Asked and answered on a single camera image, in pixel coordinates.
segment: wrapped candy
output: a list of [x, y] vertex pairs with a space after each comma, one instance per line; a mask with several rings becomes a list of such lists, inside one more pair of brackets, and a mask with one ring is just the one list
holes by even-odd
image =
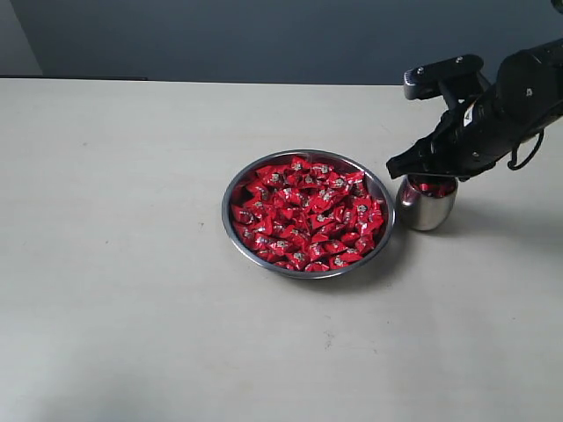
[[236, 222], [241, 222], [243, 224], [252, 224], [252, 222], [254, 221], [254, 215], [246, 208], [231, 205], [230, 210], [232, 211], [232, 216]]
[[288, 253], [286, 256], [297, 271], [304, 270], [307, 264], [309, 264], [309, 256], [304, 252]]
[[330, 266], [328, 266], [327, 264], [323, 264], [323, 263], [320, 262], [320, 261], [311, 262], [310, 264], [308, 264], [308, 265], [305, 267], [305, 271], [306, 271], [307, 273], [322, 273], [322, 272], [328, 271], [328, 270], [330, 270], [330, 269], [331, 269]]

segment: wall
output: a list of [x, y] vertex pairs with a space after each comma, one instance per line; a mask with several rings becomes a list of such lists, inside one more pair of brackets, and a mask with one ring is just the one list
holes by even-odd
[[48, 75], [400, 84], [561, 37], [550, 0], [12, 0]]
[[0, 76], [40, 73], [10, 0], [0, 0]]

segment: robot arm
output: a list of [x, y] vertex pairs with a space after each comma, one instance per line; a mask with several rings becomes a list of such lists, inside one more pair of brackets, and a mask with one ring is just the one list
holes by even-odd
[[[518, 170], [539, 149], [544, 128], [563, 115], [563, 39], [506, 58], [490, 85], [483, 61], [466, 55], [405, 73], [408, 99], [442, 95], [448, 105], [434, 132], [387, 163], [392, 178], [405, 174], [467, 180], [492, 169], [512, 151]], [[520, 144], [539, 135], [532, 154], [516, 164]]]

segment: table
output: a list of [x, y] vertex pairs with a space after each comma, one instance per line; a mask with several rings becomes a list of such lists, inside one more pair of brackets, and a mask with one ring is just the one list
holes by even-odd
[[435, 233], [287, 280], [223, 232], [246, 164], [368, 166], [444, 104], [395, 86], [0, 80], [0, 420], [559, 421], [563, 126]]

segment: red candy wrapper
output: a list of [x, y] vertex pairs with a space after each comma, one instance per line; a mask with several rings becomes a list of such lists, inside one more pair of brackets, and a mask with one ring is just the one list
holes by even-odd
[[311, 261], [317, 261], [319, 259], [328, 257], [329, 253], [325, 251], [322, 244], [310, 244], [309, 245], [309, 259]]
[[259, 220], [266, 217], [267, 215], [272, 215], [275, 211], [275, 207], [273, 205], [265, 204], [260, 200], [258, 196], [255, 196], [251, 200], [248, 200], [243, 204], [243, 206], [251, 213], [253, 213], [254, 216]]
[[372, 251], [376, 247], [376, 242], [373, 240], [372, 236], [362, 236], [355, 241], [355, 249], [358, 253], [365, 255]]
[[252, 249], [253, 251], [265, 251], [273, 242], [275, 242], [275, 239], [273, 239], [272, 237], [263, 235], [261, 233], [256, 233], [250, 249]]
[[331, 171], [334, 170], [334, 167], [332, 167], [329, 164], [313, 164], [311, 166], [311, 175], [313, 175], [315, 178], [319, 178], [321, 180], [327, 180], [329, 174], [331, 173]]
[[409, 182], [419, 192], [432, 198], [443, 198], [456, 190], [457, 184], [454, 178], [425, 178], [410, 176]]
[[360, 238], [360, 234], [354, 231], [344, 233], [340, 238], [340, 241], [345, 244], [348, 248], [352, 248], [355, 245], [355, 241]]
[[329, 222], [325, 226], [317, 230], [317, 235], [325, 235], [329, 238], [336, 232], [336, 222]]
[[280, 237], [286, 227], [282, 224], [282, 222], [272, 222], [272, 236]]
[[344, 223], [344, 206], [338, 205], [333, 211], [334, 220], [339, 223]]
[[254, 221], [254, 215], [252, 215], [252, 213], [247, 209], [231, 205], [230, 210], [232, 211], [232, 216], [236, 222], [251, 224]]
[[235, 228], [235, 231], [237, 232], [238, 238], [241, 240], [241, 242], [245, 244], [247, 248], [252, 249], [254, 245], [254, 232], [252, 231], [252, 229], [248, 226], [245, 226], [244, 224], [241, 224], [240, 222], [233, 222], [232, 225]]
[[330, 238], [330, 237], [329, 237], [328, 235], [325, 235], [325, 234], [323, 234], [323, 233], [315, 233], [315, 234], [313, 235], [313, 237], [311, 238], [311, 241], [312, 241], [314, 244], [320, 244], [320, 243], [322, 243], [322, 242], [327, 242], [329, 238]]
[[287, 261], [278, 261], [274, 263], [275, 266], [280, 266], [281, 268], [285, 268], [286, 270], [295, 271], [296, 268]]
[[353, 202], [354, 202], [354, 211], [358, 216], [358, 222], [368, 222], [369, 210], [371, 209], [371, 199], [355, 198]]
[[[362, 171], [344, 174], [293, 156], [291, 164], [255, 173], [239, 184], [231, 212], [238, 237], [259, 258], [290, 271], [323, 272], [357, 262], [375, 248], [374, 235], [385, 223], [384, 200], [369, 196]], [[433, 195], [450, 189], [418, 187]]]
[[348, 262], [343, 260], [338, 255], [336, 257], [331, 257], [328, 260], [328, 263], [329, 263], [331, 270], [339, 270], [341, 268], [344, 268], [345, 266], [348, 266]]
[[354, 196], [366, 196], [368, 194], [368, 190], [363, 184], [364, 176], [365, 174], [363, 171], [358, 171], [356, 173], [350, 173], [346, 175], [346, 181], [351, 186], [350, 192]]
[[304, 251], [311, 242], [309, 235], [300, 232], [293, 224], [289, 225], [280, 234], [280, 238], [288, 239], [295, 247], [299, 248], [302, 251]]
[[301, 213], [301, 215], [293, 219], [293, 223], [296, 225], [296, 229], [298, 229], [299, 231], [308, 235], [311, 233], [311, 228], [309, 226], [309, 223], [307, 222], [307, 217], [303, 215], [303, 212]]
[[282, 208], [279, 210], [280, 215], [288, 222], [301, 215], [301, 208]]
[[352, 231], [355, 227], [355, 222], [358, 217], [353, 209], [345, 209], [342, 215], [342, 223], [344, 224], [345, 231]]
[[304, 270], [307, 264], [309, 264], [309, 257], [304, 252], [288, 253], [286, 256], [297, 271]]
[[334, 217], [329, 216], [325, 216], [322, 214], [317, 214], [317, 215], [313, 215], [311, 217], [311, 226], [313, 228], [313, 231], [325, 226], [326, 224], [329, 224], [331, 222], [334, 221]]
[[340, 258], [345, 262], [352, 263], [359, 261], [363, 258], [363, 256], [360, 255], [360, 252], [357, 249], [349, 248], [346, 249], [344, 253], [340, 254]]
[[320, 180], [312, 177], [311, 174], [307, 174], [301, 179], [299, 184], [299, 189], [322, 189], [323, 183]]
[[258, 251], [256, 252], [256, 255], [258, 256], [258, 258], [264, 259], [265, 261], [270, 262], [272, 264], [282, 259], [282, 257], [278, 257], [276, 254], [274, 254], [271, 251]]
[[270, 217], [269, 215], [264, 217], [264, 220], [254, 224], [252, 226], [252, 229], [256, 233], [262, 233], [263, 235], [272, 236], [272, 231], [274, 229], [274, 225], [272, 224], [272, 217]]
[[338, 191], [334, 189], [323, 189], [311, 198], [311, 210], [315, 214], [321, 214], [330, 209], [339, 197]]
[[325, 250], [334, 255], [335, 253], [341, 253], [347, 249], [346, 245], [344, 245], [340, 240], [329, 240], [324, 245]]
[[268, 244], [267, 248], [275, 253], [278, 257], [282, 257], [286, 253], [294, 250], [295, 246], [289, 240], [274, 240], [273, 242]]
[[299, 190], [295, 187], [286, 187], [285, 189], [281, 189], [277, 192], [277, 196], [289, 204], [297, 205], [299, 207], [301, 207], [307, 200], [307, 195], [299, 192]]
[[260, 178], [264, 186], [271, 186], [281, 189], [285, 186], [285, 169], [286, 165], [274, 165], [270, 170]]
[[322, 262], [311, 262], [305, 267], [305, 271], [307, 273], [322, 273], [324, 271], [330, 270], [331, 267], [327, 264], [323, 264]]
[[301, 188], [302, 179], [303, 179], [303, 175], [301, 173], [293, 173], [293, 174], [289, 174], [285, 178], [285, 181], [288, 182], [289, 187]]
[[246, 185], [246, 190], [263, 202], [270, 200], [270, 192], [258, 179]]
[[311, 168], [311, 163], [307, 163], [299, 156], [294, 156], [291, 159], [290, 168], [292, 171], [308, 171]]
[[350, 185], [344, 179], [344, 176], [341, 176], [340, 174], [335, 172], [331, 172], [327, 182], [328, 182], [328, 187], [339, 192], [341, 191], [347, 192], [348, 189], [350, 188]]

